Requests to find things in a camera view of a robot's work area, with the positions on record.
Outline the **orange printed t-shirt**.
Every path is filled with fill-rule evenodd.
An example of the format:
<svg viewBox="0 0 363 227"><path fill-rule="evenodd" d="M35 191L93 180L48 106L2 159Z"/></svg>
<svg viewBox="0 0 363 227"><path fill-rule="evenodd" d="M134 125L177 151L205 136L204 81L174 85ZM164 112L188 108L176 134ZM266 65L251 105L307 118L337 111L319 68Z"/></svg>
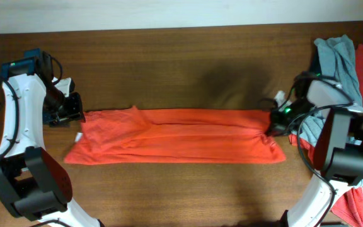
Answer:
<svg viewBox="0 0 363 227"><path fill-rule="evenodd" d="M90 111L67 164L249 163L285 161L265 135L261 110L174 108Z"/></svg>

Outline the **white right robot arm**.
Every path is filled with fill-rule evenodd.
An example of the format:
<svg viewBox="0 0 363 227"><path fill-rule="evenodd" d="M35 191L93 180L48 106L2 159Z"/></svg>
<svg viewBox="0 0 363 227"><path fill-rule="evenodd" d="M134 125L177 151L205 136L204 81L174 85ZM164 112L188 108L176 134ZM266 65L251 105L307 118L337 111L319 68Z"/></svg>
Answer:
<svg viewBox="0 0 363 227"><path fill-rule="evenodd" d="M284 211L277 226L321 226L334 203L363 180L363 107L334 78L303 72L294 78L290 95L270 113L268 136L300 132L305 120L321 113L326 122L308 158L299 154L312 172L301 199Z"/></svg>

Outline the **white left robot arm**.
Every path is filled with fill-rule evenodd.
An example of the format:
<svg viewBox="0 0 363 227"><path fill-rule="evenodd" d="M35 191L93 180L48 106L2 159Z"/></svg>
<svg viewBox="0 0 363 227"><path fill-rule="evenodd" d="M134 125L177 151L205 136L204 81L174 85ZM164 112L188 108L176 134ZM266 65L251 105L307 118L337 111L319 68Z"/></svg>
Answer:
<svg viewBox="0 0 363 227"><path fill-rule="evenodd" d="M0 201L15 218L38 226L102 226L75 201L65 169L48 154L43 125L85 121L71 78L54 76L57 59L40 49L4 63L4 129L0 143Z"/></svg>

